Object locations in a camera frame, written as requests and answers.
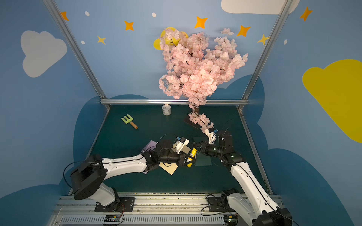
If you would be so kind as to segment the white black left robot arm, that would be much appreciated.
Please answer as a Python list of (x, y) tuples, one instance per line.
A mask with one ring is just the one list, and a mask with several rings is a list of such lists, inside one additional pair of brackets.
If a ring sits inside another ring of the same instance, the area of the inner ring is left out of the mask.
[(99, 154), (89, 156), (70, 174), (75, 200), (90, 198), (96, 201), (98, 212), (115, 212), (122, 206), (117, 191), (104, 184), (109, 178), (129, 173), (144, 173), (163, 165), (185, 166), (195, 162), (191, 151), (184, 152), (187, 140), (172, 143), (164, 140), (132, 157), (103, 158)]

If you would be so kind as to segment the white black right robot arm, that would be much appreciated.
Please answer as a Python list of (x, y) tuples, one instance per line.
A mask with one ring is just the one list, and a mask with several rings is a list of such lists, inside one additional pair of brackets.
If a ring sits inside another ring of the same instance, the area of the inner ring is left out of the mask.
[(233, 145), (232, 135), (218, 138), (218, 145), (208, 141), (198, 142), (193, 147), (200, 153), (218, 157), (238, 181), (248, 200), (238, 192), (225, 192), (226, 203), (249, 226), (291, 226), (292, 216), (288, 209), (279, 205), (267, 194), (252, 173), (249, 164)]

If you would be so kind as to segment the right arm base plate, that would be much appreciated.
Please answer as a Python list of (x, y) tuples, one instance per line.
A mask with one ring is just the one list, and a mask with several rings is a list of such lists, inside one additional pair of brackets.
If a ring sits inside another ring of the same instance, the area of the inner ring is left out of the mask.
[(221, 197), (208, 196), (206, 197), (209, 212), (234, 212)]

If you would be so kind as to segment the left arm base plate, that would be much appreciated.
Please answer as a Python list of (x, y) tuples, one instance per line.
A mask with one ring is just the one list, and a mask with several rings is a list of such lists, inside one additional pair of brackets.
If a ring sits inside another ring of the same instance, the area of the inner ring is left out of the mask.
[(102, 206), (99, 202), (96, 202), (95, 212), (132, 212), (134, 208), (134, 197), (120, 197), (117, 198), (108, 206)]

